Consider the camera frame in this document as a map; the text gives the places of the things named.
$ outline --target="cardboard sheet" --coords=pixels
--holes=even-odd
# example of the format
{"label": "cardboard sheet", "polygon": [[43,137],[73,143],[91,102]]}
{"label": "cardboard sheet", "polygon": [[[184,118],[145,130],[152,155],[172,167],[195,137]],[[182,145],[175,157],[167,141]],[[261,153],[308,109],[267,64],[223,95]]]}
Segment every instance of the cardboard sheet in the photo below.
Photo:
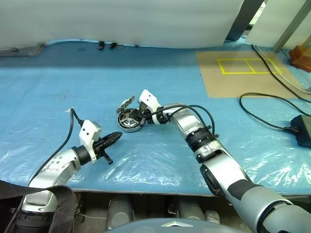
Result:
{"label": "cardboard sheet", "polygon": [[57,39],[202,48],[223,44],[243,0],[8,0],[0,48]]}
{"label": "cardboard sheet", "polygon": [[[269,0],[261,16],[250,31],[246,42],[273,47],[306,0]],[[301,45],[311,34],[311,14],[308,14],[291,38],[284,45],[293,49]]]}
{"label": "cardboard sheet", "polygon": [[[275,53],[265,52],[265,55],[288,80],[301,87]],[[252,51],[196,52],[196,57],[209,97],[236,98],[245,92],[260,92],[295,98],[272,77],[262,60]]]}

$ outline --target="robotic arm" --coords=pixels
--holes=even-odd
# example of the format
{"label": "robotic arm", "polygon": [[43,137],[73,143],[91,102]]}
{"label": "robotic arm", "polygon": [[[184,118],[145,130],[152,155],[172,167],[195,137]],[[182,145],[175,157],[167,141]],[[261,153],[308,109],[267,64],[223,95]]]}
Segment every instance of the robotic arm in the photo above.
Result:
{"label": "robotic arm", "polygon": [[142,92],[138,102],[138,109],[120,113],[118,123],[123,130],[135,132],[145,121],[174,123],[201,164],[200,172],[211,192],[225,197],[252,232],[311,232],[311,214],[270,189],[252,183],[210,127],[205,127],[188,109],[179,103],[161,106],[148,90]]}
{"label": "robotic arm", "polygon": [[[101,128],[89,120],[85,120],[79,133],[79,147],[60,152],[51,158],[29,184],[29,187],[46,188],[65,185],[67,181],[88,162],[96,162],[104,157],[108,164],[113,161],[104,151],[114,144],[121,132],[114,132],[100,138]],[[42,191],[26,195],[23,206],[18,213],[15,231],[45,233],[49,230],[57,200],[50,191]]]}

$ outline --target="silver robot arm segment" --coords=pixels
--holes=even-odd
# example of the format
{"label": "silver robot arm segment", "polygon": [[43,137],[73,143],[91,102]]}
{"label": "silver robot arm segment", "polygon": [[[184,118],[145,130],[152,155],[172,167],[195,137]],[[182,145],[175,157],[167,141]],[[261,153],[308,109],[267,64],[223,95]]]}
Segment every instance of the silver robot arm segment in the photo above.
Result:
{"label": "silver robot arm segment", "polygon": [[[151,113],[162,107],[156,97],[144,90],[139,98],[139,111]],[[154,124],[166,123],[179,107],[152,115]],[[255,233],[310,233],[311,214],[293,205],[272,190],[251,182],[237,161],[205,128],[196,115],[182,109],[171,116],[181,135],[201,164],[200,171],[211,192],[225,197]]]}

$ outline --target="black strap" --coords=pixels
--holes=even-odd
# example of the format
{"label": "black strap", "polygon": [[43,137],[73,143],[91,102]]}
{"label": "black strap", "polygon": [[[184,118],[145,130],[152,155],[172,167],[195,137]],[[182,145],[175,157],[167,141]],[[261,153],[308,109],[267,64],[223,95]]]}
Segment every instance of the black strap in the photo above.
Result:
{"label": "black strap", "polygon": [[72,233],[75,198],[73,191],[69,187],[57,185],[48,188],[31,188],[0,180],[0,200],[20,197],[44,190],[53,192],[58,204],[49,233]]}

